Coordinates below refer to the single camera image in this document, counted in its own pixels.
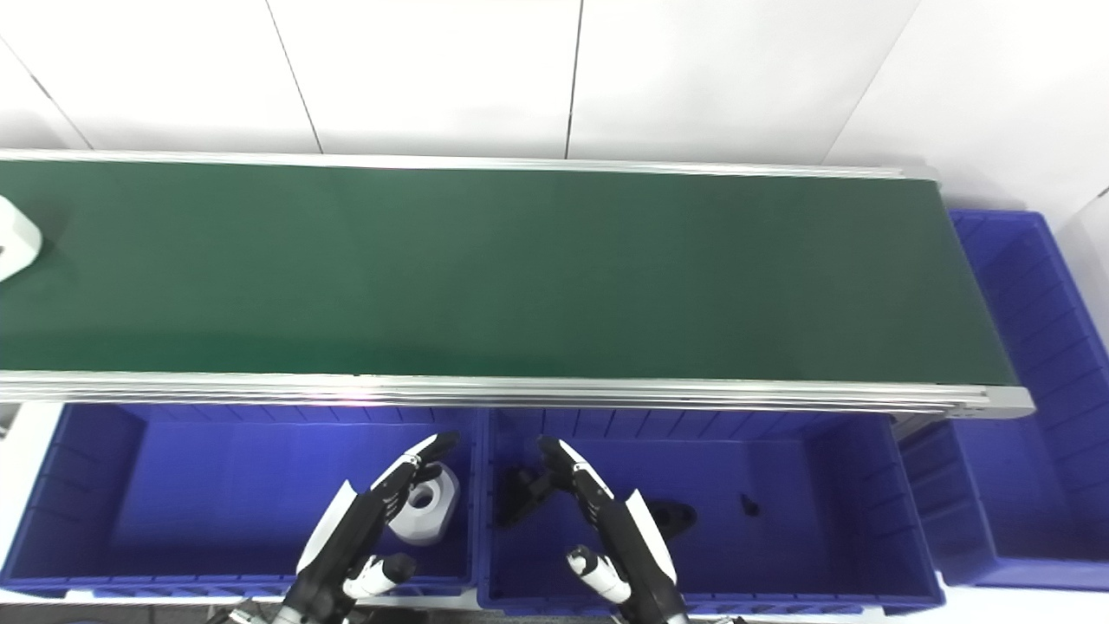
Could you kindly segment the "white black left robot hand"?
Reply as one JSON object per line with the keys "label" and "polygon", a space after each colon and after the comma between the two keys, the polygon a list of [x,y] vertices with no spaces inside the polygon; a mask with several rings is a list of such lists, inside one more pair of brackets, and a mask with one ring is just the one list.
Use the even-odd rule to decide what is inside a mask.
{"label": "white black left robot hand", "polygon": [[364,492],[340,487],[302,551],[276,623],[344,623],[357,601],[387,593],[415,575],[415,557],[373,550],[416,485],[439,477],[459,431],[428,436],[405,450]]}

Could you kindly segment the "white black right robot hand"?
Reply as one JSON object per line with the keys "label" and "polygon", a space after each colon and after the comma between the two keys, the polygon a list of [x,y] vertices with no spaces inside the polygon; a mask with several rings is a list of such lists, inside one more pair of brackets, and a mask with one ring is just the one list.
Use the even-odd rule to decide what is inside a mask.
{"label": "white black right robot hand", "polygon": [[688,623],[676,566],[641,492],[615,497],[562,439],[542,434],[537,446],[554,487],[574,498],[602,545],[601,552],[583,544],[567,552],[574,577],[613,604],[625,623]]}

